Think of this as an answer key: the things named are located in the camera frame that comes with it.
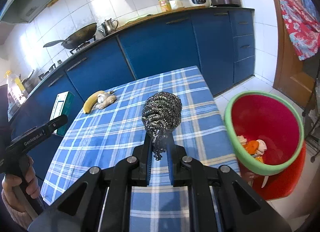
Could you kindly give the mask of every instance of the green box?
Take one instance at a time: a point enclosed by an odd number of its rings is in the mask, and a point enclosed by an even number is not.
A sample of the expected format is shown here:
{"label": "green box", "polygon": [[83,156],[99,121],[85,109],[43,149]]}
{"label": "green box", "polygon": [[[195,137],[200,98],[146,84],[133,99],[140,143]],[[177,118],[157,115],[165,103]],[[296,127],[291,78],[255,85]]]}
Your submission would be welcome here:
{"label": "green box", "polygon": [[[54,105],[53,105],[50,120],[62,114],[69,116],[73,98],[74,98],[74,95],[69,91],[58,94],[56,101],[54,102]],[[67,128],[67,125],[65,124],[64,126],[61,126],[59,129],[55,130],[53,133],[60,136],[64,136],[67,131],[66,128]]]}

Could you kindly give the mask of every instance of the human hand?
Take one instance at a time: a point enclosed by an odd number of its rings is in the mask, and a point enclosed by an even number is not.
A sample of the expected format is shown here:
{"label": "human hand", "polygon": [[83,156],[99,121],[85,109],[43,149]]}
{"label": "human hand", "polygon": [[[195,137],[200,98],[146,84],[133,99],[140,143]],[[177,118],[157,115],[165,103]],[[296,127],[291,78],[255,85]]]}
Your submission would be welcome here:
{"label": "human hand", "polygon": [[[33,159],[31,157],[29,157],[29,164],[30,167],[25,177],[27,183],[29,184],[26,188],[26,192],[28,195],[31,196],[31,198],[35,199],[40,196],[40,187],[38,186],[38,179],[36,178],[35,170],[32,167]],[[12,187],[20,185],[21,182],[22,180],[20,177],[17,177],[12,174],[6,174],[4,176],[4,179],[2,180],[2,187],[4,195],[9,205],[19,212],[25,212],[25,207],[22,206],[22,204],[19,202],[12,190]]]}

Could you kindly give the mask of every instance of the table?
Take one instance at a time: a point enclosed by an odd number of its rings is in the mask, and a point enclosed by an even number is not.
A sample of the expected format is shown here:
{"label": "table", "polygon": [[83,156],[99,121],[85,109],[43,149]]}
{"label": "table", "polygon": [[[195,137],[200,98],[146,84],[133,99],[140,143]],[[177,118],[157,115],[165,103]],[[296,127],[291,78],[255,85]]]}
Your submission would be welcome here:
{"label": "table", "polygon": [[[143,144],[141,111],[145,101],[159,91],[182,101],[182,122],[173,133],[175,143],[203,164],[239,166],[212,94],[199,69],[188,67],[143,78],[113,88],[117,100],[103,110],[79,112],[65,134],[45,177],[41,195],[54,202],[90,167],[116,165]],[[166,154],[153,159],[148,187],[132,188],[130,231],[188,231],[186,187],[170,185]]]}

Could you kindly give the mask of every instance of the gas stove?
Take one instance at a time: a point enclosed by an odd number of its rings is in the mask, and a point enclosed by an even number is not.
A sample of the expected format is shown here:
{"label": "gas stove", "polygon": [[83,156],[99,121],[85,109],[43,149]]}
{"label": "gas stove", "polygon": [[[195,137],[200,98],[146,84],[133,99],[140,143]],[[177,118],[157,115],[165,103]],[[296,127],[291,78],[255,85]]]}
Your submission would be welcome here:
{"label": "gas stove", "polygon": [[70,50],[70,53],[73,55],[75,53],[77,53],[80,49],[83,49],[84,47],[86,47],[87,45],[93,43],[94,41],[96,41],[96,36],[93,36],[93,38],[89,41],[86,41],[82,44],[80,44],[78,47],[76,47],[75,49]]}

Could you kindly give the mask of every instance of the wok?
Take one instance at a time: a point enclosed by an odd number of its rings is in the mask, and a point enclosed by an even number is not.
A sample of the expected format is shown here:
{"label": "wok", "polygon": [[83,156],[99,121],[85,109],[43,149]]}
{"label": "wok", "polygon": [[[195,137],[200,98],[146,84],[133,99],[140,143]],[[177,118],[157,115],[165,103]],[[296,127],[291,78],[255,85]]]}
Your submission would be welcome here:
{"label": "wok", "polygon": [[65,49],[75,49],[76,47],[83,44],[84,42],[92,39],[96,31],[97,31],[97,23],[92,23],[87,26],[84,26],[83,28],[71,34],[68,38],[64,40],[62,39],[55,40],[45,44],[43,47],[44,48],[51,47],[62,42],[61,45]]}

